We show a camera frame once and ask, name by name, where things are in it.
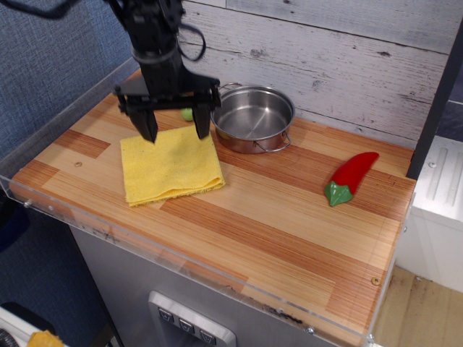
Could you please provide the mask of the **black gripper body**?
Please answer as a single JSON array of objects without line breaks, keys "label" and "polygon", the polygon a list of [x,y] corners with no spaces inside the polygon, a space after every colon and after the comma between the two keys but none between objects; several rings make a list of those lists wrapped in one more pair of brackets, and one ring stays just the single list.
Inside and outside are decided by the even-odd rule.
[{"label": "black gripper body", "polygon": [[148,59],[139,63],[141,75],[114,88],[125,113],[175,108],[206,108],[221,105],[219,80],[189,71],[182,57]]}]

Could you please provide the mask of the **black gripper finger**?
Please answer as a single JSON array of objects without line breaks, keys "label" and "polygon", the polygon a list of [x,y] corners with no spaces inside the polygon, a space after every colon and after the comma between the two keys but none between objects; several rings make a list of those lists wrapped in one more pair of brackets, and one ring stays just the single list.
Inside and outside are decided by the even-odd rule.
[{"label": "black gripper finger", "polygon": [[209,135],[211,110],[207,103],[200,103],[192,108],[192,117],[198,138],[204,139]]},{"label": "black gripper finger", "polygon": [[158,134],[158,124],[153,111],[133,111],[129,119],[144,140],[154,143]]}]

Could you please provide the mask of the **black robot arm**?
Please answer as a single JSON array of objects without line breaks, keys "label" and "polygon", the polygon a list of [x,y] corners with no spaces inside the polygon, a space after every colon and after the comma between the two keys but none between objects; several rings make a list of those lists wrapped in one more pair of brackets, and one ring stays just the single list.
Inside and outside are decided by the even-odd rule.
[{"label": "black robot arm", "polygon": [[119,109],[147,141],[155,142],[157,110],[192,110],[197,135],[209,135],[212,113],[221,106],[219,80],[189,71],[178,41],[179,30],[199,30],[182,23],[180,1],[110,1],[128,32],[141,77],[117,85]]}]

